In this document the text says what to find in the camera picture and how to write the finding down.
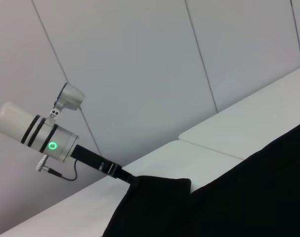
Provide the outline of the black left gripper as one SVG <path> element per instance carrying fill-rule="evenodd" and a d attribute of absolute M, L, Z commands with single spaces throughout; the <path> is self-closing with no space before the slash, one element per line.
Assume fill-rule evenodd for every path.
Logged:
<path fill-rule="evenodd" d="M 135 176 L 123 170 L 122 166 L 110 161 L 80 145 L 76 145 L 71 157 L 114 178 L 131 184 Z"/>

